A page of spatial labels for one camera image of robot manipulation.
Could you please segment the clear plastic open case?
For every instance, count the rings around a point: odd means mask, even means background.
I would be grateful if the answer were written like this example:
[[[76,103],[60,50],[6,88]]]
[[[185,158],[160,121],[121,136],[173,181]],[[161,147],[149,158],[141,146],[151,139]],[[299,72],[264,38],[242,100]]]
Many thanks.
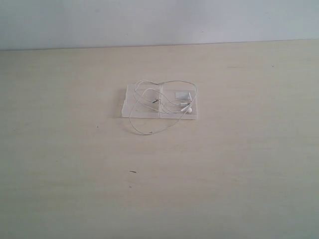
[[[198,117],[197,90],[189,83],[129,84],[122,117],[147,119],[186,119]]]

